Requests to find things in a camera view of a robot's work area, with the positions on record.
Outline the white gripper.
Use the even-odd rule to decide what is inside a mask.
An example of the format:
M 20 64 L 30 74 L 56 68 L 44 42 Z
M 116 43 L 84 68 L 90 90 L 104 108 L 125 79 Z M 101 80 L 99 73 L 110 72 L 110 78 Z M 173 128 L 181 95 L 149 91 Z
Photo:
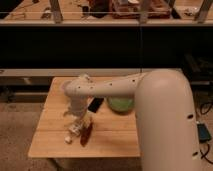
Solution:
M 87 97 L 71 97 L 69 112 L 76 117 L 83 117 L 87 112 L 87 100 Z

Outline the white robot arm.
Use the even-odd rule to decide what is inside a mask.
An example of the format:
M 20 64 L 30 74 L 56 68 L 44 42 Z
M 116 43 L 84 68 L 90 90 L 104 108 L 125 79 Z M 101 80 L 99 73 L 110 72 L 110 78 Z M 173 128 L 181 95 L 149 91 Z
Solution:
M 201 171 L 193 94 L 181 72 L 156 69 L 101 82 L 82 75 L 62 89 L 77 117 L 86 114 L 89 97 L 134 100 L 142 171 Z

